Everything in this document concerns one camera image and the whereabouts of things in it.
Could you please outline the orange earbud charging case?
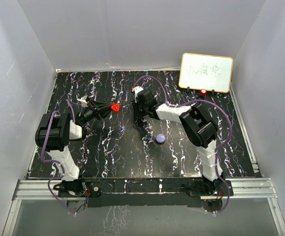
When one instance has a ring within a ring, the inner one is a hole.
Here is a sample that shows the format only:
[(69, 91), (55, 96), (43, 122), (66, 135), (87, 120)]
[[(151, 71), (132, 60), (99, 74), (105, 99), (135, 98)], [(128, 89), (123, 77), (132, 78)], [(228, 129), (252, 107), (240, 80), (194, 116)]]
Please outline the orange earbud charging case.
[(119, 113), (120, 112), (120, 104), (118, 103), (113, 103), (111, 105), (111, 110), (114, 111), (115, 113)]

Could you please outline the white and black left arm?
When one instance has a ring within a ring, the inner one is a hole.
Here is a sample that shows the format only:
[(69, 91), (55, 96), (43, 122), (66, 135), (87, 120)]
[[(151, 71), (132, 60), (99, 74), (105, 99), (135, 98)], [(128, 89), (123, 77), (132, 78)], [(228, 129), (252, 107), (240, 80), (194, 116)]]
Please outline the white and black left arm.
[(84, 108), (81, 112), (71, 109), (70, 113), (43, 114), (37, 131), (35, 143), (42, 148), (40, 159), (43, 163), (54, 163), (60, 172), (60, 179), (71, 181), (69, 190), (75, 196), (82, 196), (86, 192), (85, 182), (79, 180), (80, 170), (75, 164), (70, 150), (71, 141), (80, 141), (86, 136), (85, 126), (93, 119), (104, 119), (112, 111), (119, 113), (117, 103), (104, 103), (90, 99), (87, 95), (77, 100), (77, 104)]

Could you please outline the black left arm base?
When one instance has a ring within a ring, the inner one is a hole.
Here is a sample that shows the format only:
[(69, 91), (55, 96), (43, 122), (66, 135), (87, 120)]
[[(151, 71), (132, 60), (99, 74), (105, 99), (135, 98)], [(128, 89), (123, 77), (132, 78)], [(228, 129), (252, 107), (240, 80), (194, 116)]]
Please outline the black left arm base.
[(60, 197), (84, 197), (88, 199), (101, 196), (101, 183), (83, 178), (73, 181), (62, 180), (61, 183), (55, 184), (53, 189), (58, 191)]

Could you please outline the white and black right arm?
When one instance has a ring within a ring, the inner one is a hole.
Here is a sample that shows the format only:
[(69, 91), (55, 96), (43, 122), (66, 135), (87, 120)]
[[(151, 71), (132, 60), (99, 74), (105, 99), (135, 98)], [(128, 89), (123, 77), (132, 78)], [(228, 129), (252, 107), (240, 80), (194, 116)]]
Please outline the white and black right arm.
[(190, 142), (196, 146), (202, 163), (204, 189), (210, 195), (216, 195), (222, 189), (222, 168), (216, 157), (217, 124), (204, 108), (203, 104), (170, 106), (158, 103), (148, 89), (133, 87), (132, 106), (134, 117), (149, 116), (157, 120), (173, 121), (182, 125)]

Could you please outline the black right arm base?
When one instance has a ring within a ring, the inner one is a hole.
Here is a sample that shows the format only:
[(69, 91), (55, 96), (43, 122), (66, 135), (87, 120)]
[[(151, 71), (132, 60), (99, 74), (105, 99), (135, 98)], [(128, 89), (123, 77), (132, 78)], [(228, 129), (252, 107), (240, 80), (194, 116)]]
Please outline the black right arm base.
[(220, 192), (223, 192), (223, 196), (233, 196), (234, 193), (231, 182), (229, 180), (226, 180), (225, 182), (228, 186), (219, 179), (211, 182), (209, 180), (205, 181), (203, 178), (196, 178), (183, 184), (183, 189), (192, 197), (216, 196)]

